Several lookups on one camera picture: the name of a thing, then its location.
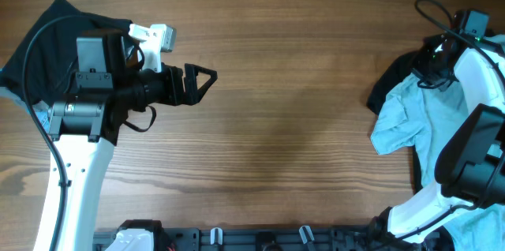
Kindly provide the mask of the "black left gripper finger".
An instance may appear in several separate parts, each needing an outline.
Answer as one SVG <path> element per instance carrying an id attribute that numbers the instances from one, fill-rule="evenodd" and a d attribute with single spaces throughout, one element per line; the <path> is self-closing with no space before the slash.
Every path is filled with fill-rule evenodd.
<path id="1" fill-rule="evenodd" d="M 184 83 L 185 83 L 185 98 L 184 98 L 184 104 L 185 105 L 195 105 L 199 103 L 204 95 L 207 93 L 208 89 L 217 81 L 211 81 L 210 77 L 209 79 L 201 86 L 198 86 L 197 84 L 197 77 L 196 80 L 184 78 Z"/>
<path id="2" fill-rule="evenodd" d="M 202 66 L 197 66 L 194 64 L 185 64 L 185 77 L 188 79 L 196 80 L 196 76 L 199 74 L 206 74 L 210 77 L 211 81 L 217 80 L 217 72 L 213 69 L 207 69 Z"/>

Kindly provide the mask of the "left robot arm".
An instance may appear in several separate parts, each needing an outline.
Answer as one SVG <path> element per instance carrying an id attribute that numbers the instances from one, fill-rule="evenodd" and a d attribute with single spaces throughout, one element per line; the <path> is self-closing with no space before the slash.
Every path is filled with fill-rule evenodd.
<path id="1" fill-rule="evenodd" d="M 100 191 L 121 126 L 130 111 L 153 104 L 195 105 L 217 81 L 212 69 L 187 64 L 130 66 L 124 52 L 128 35 L 112 29 L 77 38 L 78 70 L 70 91 L 50 109 L 45 132 L 52 147 L 50 178 L 34 248 L 89 250 Z"/>

